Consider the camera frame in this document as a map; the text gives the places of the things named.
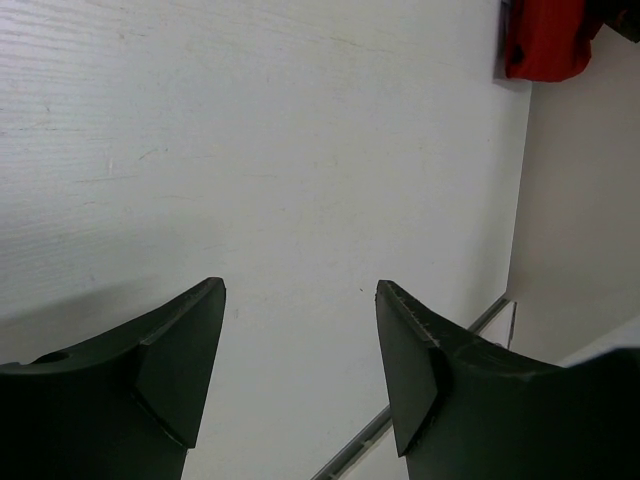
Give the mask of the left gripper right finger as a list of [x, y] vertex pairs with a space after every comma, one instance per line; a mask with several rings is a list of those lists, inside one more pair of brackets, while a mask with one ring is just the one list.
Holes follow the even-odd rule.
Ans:
[[[382, 280], [375, 303], [385, 287], [410, 295]], [[453, 365], [462, 371], [408, 457], [411, 478], [638, 477], [637, 349], [612, 350], [569, 367], [495, 349], [454, 354]]]

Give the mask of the dark red t shirt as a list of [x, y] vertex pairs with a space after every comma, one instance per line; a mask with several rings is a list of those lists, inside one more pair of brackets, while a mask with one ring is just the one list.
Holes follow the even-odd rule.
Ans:
[[581, 74], [591, 60], [591, 43], [602, 25], [583, 0], [512, 1], [505, 76], [554, 83]]

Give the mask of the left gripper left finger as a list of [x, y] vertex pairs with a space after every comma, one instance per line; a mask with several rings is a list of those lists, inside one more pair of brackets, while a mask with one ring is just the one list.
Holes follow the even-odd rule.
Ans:
[[178, 479], [196, 445], [226, 288], [163, 306], [29, 364], [1, 368], [5, 479]]

